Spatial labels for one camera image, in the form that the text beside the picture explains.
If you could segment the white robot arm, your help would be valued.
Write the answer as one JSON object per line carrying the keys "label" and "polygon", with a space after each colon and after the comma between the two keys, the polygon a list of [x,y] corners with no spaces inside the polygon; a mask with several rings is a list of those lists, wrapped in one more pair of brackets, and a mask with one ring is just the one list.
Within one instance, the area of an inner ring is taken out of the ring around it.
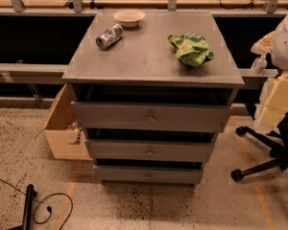
{"label": "white robot arm", "polygon": [[274,66],[288,71],[288,14],[276,27],[271,58]]}

